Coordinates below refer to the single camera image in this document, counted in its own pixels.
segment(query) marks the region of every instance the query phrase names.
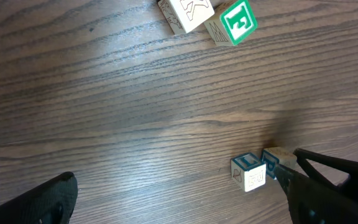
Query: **block with green face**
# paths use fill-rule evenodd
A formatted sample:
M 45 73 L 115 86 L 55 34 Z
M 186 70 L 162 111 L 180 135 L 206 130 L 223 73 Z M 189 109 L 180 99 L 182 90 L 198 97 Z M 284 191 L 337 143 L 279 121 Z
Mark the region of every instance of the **block with green face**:
M 258 23 L 246 0 L 221 4 L 204 22 L 216 45 L 235 46 L 256 30 Z

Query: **green block face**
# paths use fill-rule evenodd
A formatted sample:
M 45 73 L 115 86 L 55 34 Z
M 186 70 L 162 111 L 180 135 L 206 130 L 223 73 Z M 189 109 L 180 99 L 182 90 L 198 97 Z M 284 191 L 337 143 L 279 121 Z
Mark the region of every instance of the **green block face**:
M 247 0 L 238 0 L 221 14 L 220 20 L 234 45 L 239 44 L 258 26 Z

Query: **wooden table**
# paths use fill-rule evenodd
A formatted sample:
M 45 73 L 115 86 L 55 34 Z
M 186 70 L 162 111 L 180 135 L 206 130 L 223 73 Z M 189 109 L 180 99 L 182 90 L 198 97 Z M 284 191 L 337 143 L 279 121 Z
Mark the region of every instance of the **wooden table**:
M 230 158 L 358 161 L 358 0 L 250 5 L 258 29 L 215 47 L 154 0 L 0 0 L 0 204 L 72 171 L 71 223 L 290 223 L 278 182 L 244 193 Z

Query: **cube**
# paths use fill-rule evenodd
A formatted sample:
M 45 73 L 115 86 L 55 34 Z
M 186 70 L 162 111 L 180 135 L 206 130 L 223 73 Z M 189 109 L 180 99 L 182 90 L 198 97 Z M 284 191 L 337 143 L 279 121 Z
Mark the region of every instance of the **cube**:
M 253 153 L 245 153 L 231 160 L 231 177 L 248 192 L 265 184 L 266 164 Z
M 266 164 L 266 174 L 273 179 L 277 179 L 274 175 L 274 168 L 277 164 L 284 165 L 294 169 L 296 164 L 296 155 L 288 152 L 282 147 L 266 148 L 262 152 L 262 162 Z
M 161 0 L 162 13 L 175 34 L 185 34 L 214 14 L 209 0 Z
M 204 22 L 218 46 L 235 46 L 258 26 L 247 0 L 232 0 L 218 6 L 215 15 Z

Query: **black object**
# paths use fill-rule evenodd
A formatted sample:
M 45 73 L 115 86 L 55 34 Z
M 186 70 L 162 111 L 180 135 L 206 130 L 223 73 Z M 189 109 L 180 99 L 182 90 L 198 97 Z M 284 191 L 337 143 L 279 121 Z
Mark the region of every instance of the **black object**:
M 304 149 L 294 154 L 309 176 L 278 164 L 274 169 L 287 195 L 294 224 L 358 223 L 358 162 L 324 156 Z M 338 186 L 321 175 L 308 161 L 347 172 L 349 177 Z
M 0 223 L 67 224 L 78 195 L 77 180 L 64 172 L 0 205 Z

